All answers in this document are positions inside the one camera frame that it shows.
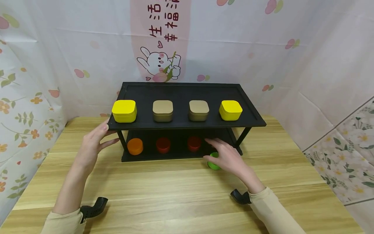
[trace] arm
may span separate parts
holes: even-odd
[[[247,166],[237,150],[220,139],[205,139],[218,151],[218,158],[204,156],[225,171],[233,173],[248,188],[251,207],[257,217],[264,222],[270,234],[305,233],[298,223],[278,201],[270,188],[265,187],[252,168]]]
[[[41,234],[81,234],[86,223],[80,223],[80,205],[86,180],[94,169],[98,153],[118,142],[117,139],[101,143],[113,132],[108,132],[108,120],[83,137],[82,145],[57,196],[55,206],[48,215]]]

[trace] beige sleeve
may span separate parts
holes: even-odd
[[[250,205],[270,234],[302,234],[304,230],[279,202],[273,191],[266,187],[258,194],[249,194]]]
[[[66,215],[51,212],[40,234],[83,234],[86,221],[81,224],[82,217],[80,210]]]

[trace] wooden table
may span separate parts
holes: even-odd
[[[82,137],[103,120],[79,117],[67,124],[1,233],[41,231]],[[363,233],[279,122],[264,120],[267,126],[253,128],[242,143],[243,158],[301,227],[307,233]],[[122,152],[119,143],[103,150],[88,178],[83,204],[97,197],[109,202],[103,214],[87,220],[85,233],[267,233],[249,206],[231,199],[234,188],[245,191],[234,176],[209,169],[202,159],[121,162]]]

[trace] black plastic clip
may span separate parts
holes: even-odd
[[[87,218],[93,218],[101,214],[104,211],[107,202],[107,198],[98,197],[94,206],[82,206],[80,212],[82,212],[83,217],[80,223],[82,224]]]
[[[248,192],[245,192],[243,195],[239,193],[237,189],[232,191],[230,195],[234,198],[234,200],[239,203],[240,205],[246,205],[246,204],[251,204],[251,199],[249,197]]]

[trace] black shelf rack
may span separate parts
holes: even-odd
[[[200,158],[215,150],[204,138],[220,138],[235,147],[243,155],[240,144],[252,127],[264,127],[262,119],[240,84],[224,83],[146,83],[123,82],[117,100],[134,100],[137,105],[137,118],[133,123],[117,123],[113,114],[110,116],[109,130],[117,131],[124,148],[122,162],[161,159]],[[153,120],[152,106],[156,100],[173,102],[173,120],[158,123]],[[188,118],[189,101],[204,100],[209,105],[209,115],[205,122],[193,122]],[[236,100],[243,112],[237,121],[224,121],[218,112],[223,100]],[[238,139],[232,128],[244,127]],[[125,140],[122,130],[128,130]],[[202,139],[199,151],[192,153],[187,148],[187,139],[198,136]],[[156,150],[156,140],[167,137],[171,149],[166,154]],[[144,150],[139,155],[127,151],[126,142],[132,138],[143,141]]]

